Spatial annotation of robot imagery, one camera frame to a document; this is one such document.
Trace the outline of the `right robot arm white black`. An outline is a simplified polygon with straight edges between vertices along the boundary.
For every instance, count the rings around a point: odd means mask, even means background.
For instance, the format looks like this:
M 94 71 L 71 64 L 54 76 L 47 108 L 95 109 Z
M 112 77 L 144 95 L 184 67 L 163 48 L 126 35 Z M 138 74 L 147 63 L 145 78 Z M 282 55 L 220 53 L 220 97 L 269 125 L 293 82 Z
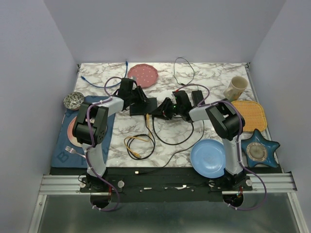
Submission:
M 201 91 L 174 91 L 173 98 L 165 100 L 152 111 L 152 116 L 170 120 L 179 115 L 184 121 L 194 123 L 209 120 L 222 139 L 200 140 L 192 147 L 190 162 L 201 176 L 219 180 L 221 188 L 235 190 L 245 180 L 241 166 L 239 136 L 245 125 L 243 117 L 227 99 L 206 104 Z

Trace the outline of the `black network switch box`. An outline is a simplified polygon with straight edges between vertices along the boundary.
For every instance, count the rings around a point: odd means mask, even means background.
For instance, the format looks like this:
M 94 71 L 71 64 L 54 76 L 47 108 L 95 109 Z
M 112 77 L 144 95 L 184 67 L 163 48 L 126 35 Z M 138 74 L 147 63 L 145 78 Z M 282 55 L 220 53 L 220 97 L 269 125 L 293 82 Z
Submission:
M 157 108 L 157 98 L 148 98 L 146 102 L 134 103 L 130 106 L 130 116 L 151 114 Z

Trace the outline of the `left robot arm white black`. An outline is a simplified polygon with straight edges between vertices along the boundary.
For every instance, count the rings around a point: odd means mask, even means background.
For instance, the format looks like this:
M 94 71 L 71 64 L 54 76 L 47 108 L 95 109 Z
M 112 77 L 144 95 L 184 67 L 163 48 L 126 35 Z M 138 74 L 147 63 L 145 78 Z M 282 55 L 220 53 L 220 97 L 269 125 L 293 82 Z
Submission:
M 84 101 L 81 104 L 72 134 L 82 145 L 87 162 L 87 174 L 93 176 L 91 186 L 96 191 L 102 192 L 110 184 L 107 178 L 103 177 L 106 163 L 102 152 L 108 117 L 126 110 L 134 103 L 146 101 L 147 97 L 136 80 L 121 78 L 120 87 L 114 94 L 107 93 L 107 98 L 98 102 Z

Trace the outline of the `black power adapter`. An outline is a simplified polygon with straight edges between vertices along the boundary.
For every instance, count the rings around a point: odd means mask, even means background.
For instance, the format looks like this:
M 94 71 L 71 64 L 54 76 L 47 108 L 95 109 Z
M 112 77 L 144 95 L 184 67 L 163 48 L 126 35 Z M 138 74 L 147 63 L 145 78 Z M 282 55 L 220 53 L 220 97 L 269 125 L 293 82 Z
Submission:
M 193 105 L 197 106 L 203 100 L 203 93 L 201 90 L 194 90 L 191 92 L 191 97 L 193 101 Z

